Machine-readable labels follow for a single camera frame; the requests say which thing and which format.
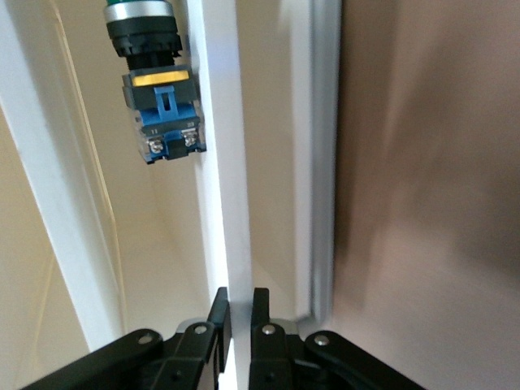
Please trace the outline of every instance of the beige wall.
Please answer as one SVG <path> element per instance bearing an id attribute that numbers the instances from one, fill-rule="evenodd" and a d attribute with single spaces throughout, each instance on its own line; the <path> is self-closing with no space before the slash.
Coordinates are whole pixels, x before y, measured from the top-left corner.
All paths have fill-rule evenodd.
<path id="1" fill-rule="evenodd" d="M 0 378 L 12 389 L 88 350 L 1 111 L 0 183 Z"/>
<path id="2" fill-rule="evenodd" d="M 237 1 L 253 282 L 273 316 L 295 315 L 293 86 L 289 1 Z"/>
<path id="3" fill-rule="evenodd" d="M 520 388 L 519 19 L 344 9 L 332 326 L 427 388 Z"/>

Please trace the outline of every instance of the metal screw terminal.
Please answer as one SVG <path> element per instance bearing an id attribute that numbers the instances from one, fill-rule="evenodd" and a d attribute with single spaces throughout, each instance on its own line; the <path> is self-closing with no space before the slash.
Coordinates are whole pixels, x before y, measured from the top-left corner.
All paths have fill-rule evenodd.
<path id="1" fill-rule="evenodd" d="M 161 140 L 150 140 L 148 141 L 148 145 L 152 153 L 161 153 L 164 150 L 164 145 Z"/>
<path id="2" fill-rule="evenodd" d="M 314 342 L 320 347 L 324 347 L 325 345 L 328 345 L 331 341 L 328 339 L 328 337 L 324 335 L 317 335 L 314 338 Z"/>
<path id="3" fill-rule="evenodd" d="M 276 328 L 273 325 L 271 325 L 271 324 L 268 324 L 268 325 L 266 325 L 266 326 L 264 326 L 262 328 L 262 333 L 264 335 L 268 335 L 269 336 L 269 335 L 272 335 L 275 332 L 276 332 Z"/>

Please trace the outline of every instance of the white panel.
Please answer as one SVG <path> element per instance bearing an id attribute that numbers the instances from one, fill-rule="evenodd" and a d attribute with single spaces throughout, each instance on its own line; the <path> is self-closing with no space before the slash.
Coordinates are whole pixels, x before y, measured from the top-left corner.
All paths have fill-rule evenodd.
<path id="1" fill-rule="evenodd" d="M 208 279 L 211 293 L 229 286 L 237 382 L 246 388 L 253 291 L 236 8 L 233 0 L 187 4 L 206 117 L 208 151 L 201 155 L 197 180 Z"/>
<path id="2" fill-rule="evenodd" d="M 0 2 L 0 102 L 85 338 L 120 336 L 119 291 L 103 197 L 67 47 L 47 2 Z"/>
<path id="3" fill-rule="evenodd" d="M 0 378 L 15 387 L 37 329 L 53 253 L 33 194 L 0 115 Z"/>

